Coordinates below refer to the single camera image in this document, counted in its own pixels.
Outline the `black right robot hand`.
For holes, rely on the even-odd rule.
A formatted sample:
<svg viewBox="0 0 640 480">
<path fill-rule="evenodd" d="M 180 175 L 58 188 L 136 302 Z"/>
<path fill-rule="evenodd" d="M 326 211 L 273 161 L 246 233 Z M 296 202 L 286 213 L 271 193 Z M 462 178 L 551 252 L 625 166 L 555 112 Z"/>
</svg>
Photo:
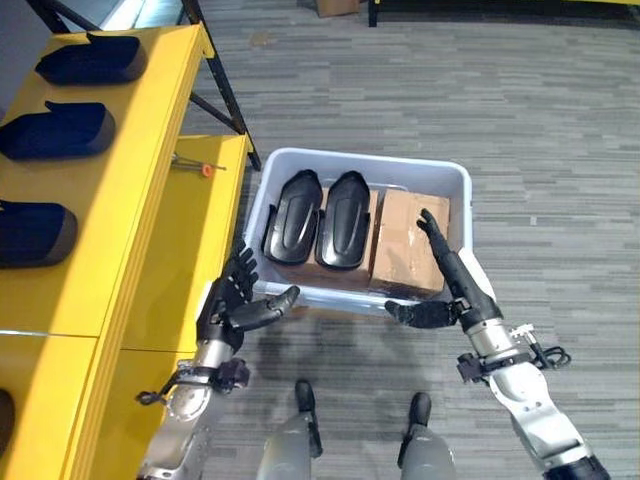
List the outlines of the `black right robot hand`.
<svg viewBox="0 0 640 480">
<path fill-rule="evenodd" d="M 450 249 L 434 216 L 423 208 L 417 226 L 427 235 L 436 264 L 452 295 L 452 300 L 428 300 L 401 305 L 387 300 L 385 310 L 399 323 L 417 329 L 438 329 L 460 323 L 464 332 L 485 321 L 502 319 L 495 300 L 473 279 L 458 253 Z"/>
</svg>

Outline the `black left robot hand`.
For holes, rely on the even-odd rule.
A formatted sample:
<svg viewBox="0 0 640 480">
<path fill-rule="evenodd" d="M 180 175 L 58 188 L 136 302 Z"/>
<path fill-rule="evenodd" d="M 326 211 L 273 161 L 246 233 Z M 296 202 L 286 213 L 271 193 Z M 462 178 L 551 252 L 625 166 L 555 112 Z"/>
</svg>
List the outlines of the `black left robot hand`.
<svg viewBox="0 0 640 480">
<path fill-rule="evenodd" d="M 279 295 L 254 299 L 254 285 L 259 279 L 256 268 L 253 250 L 240 240 L 211 285 L 197 318 L 198 344 L 220 340 L 237 352 L 246 332 L 279 321 L 293 308 L 300 295 L 300 288 L 295 285 Z"/>
</svg>

